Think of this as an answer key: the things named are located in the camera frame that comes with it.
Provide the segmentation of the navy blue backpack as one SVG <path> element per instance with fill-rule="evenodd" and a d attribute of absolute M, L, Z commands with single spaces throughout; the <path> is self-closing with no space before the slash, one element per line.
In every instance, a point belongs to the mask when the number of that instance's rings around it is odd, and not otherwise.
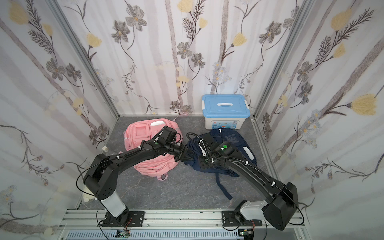
<path fill-rule="evenodd" d="M 217 164 L 216 158 L 233 156 L 256 165 L 256 157 L 248 143 L 240 133 L 228 128 L 213 129 L 202 135 L 187 133 L 187 138 L 189 139 L 186 145 L 188 151 L 184 164 L 198 172 L 215 174 L 218 187 L 228 200 L 231 200 L 233 197 L 221 184 L 220 175 L 235 178 L 239 175 L 227 167 Z"/>

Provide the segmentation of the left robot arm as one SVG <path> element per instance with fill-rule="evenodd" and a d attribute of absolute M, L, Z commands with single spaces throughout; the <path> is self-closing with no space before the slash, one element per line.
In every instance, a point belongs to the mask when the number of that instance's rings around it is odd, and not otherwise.
<path fill-rule="evenodd" d="M 107 210 L 104 219 L 98 221 L 102 227 L 124 228 L 131 224 L 136 227 L 142 225 L 141 222 L 135 222 L 134 215 L 119 197 L 116 191 L 118 177 L 141 162 L 166 154 L 173 156 L 174 162 L 183 160 L 188 148 L 176 140 L 178 134 L 175 129 L 165 126 L 158 134 L 150 140 L 142 141 L 135 149 L 111 156 L 97 155 L 91 166 L 81 173 L 85 187 Z"/>

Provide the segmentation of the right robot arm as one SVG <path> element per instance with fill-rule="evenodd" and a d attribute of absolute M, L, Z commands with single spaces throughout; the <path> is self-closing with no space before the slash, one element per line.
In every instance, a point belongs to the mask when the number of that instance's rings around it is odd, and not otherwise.
<path fill-rule="evenodd" d="M 262 171 L 230 142 L 216 142 L 210 134 L 197 140 L 202 150 L 202 168 L 223 168 L 244 178 L 264 196 L 262 201 L 242 201 L 234 210 L 239 225 L 252 220 L 266 221 L 283 231 L 298 210 L 298 191 L 291 182 L 284 184 Z"/>

